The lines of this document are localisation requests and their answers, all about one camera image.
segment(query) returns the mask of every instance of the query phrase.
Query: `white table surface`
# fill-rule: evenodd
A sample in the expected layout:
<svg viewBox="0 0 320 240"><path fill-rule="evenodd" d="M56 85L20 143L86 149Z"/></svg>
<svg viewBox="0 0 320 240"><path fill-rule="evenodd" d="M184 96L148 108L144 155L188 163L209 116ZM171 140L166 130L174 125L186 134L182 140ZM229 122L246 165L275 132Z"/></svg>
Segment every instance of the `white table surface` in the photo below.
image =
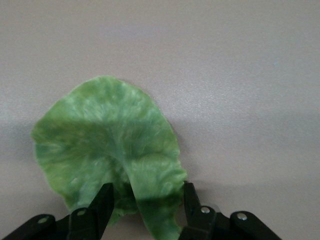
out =
<svg viewBox="0 0 320 240"><path fill-rule="evenodd" d="M2 0L0 239L68 214L29 134L99 75L155 100L203 203L252 212L283 240L319 239L319 0ZM152 239L138 215L103 239L128 237Z"/></svg>

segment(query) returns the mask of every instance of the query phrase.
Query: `gray table surface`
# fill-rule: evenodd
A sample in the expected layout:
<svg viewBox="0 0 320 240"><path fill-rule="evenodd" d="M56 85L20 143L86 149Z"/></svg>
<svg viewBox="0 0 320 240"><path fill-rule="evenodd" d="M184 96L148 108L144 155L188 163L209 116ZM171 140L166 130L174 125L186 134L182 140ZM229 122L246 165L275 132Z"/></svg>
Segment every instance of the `gray table surface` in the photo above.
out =
<svg viewBox="0 0 320 240"><path fill-rule="evenodd" d="M319 0L2 0L0 22L0 239L68 213L29 134L99 75L155 100L203 203L252 212L283 240L319 239ZM152 239L139 215L103 239L128 237Z"/></svg>

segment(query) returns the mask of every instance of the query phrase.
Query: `green lettuce leaf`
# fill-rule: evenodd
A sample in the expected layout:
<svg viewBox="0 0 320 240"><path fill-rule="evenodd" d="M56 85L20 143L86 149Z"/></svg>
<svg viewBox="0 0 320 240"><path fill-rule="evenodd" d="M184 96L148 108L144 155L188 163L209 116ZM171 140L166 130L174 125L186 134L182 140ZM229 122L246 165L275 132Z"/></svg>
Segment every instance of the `green lettuce leaf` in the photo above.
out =
<svg viewBox="0 0 320 240"><path fill-rule="evenodd" d="M111 76L86 81L34 125L35 158L73 211L113 183L110 224L139 211L156 240L176 240L186 171L173 130L141 89Z"/></svg>

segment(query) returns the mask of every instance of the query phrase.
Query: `screw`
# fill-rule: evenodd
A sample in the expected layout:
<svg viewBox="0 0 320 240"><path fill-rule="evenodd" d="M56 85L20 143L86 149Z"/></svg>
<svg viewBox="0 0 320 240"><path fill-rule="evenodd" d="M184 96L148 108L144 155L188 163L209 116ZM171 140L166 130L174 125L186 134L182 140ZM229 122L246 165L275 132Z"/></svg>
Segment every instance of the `screw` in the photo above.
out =
<svg viewBox="0 0 320 240"><path fill-rule="evenodd" d="M38 220L38 224L44 224L49 219L49 216L45 216Z"/></svg>
<svg viewBox="0 0 320 240"><path fill-rule="evenodd" d="M248 219L248 217L243 213L243 212L239 212L237 215L238 219L245 221Z"/></svg>
<svg viewBox="0 0 320 240"><path fill-rule="evenodd" d="M208 214L208 213L210 213L210 209L208 207L206 207L206 206L203 206L201 208L201 212L204 213L204 214Z"/></svg>

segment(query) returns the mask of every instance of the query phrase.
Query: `lettuce leaf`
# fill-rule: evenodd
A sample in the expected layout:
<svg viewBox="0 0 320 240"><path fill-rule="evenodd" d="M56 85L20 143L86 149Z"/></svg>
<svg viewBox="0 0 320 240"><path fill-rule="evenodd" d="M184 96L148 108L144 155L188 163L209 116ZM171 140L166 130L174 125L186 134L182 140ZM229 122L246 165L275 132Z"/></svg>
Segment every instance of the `lettuce leaf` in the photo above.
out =
<svg viewBox="0 0 320 240"><path fill-rule="evenodd" d="M140 212L156 240L176 240L186 171L173 130L152 99L112 76L86 81L34 125L35 158L73 211L113 183L110 224Z"/></svg>

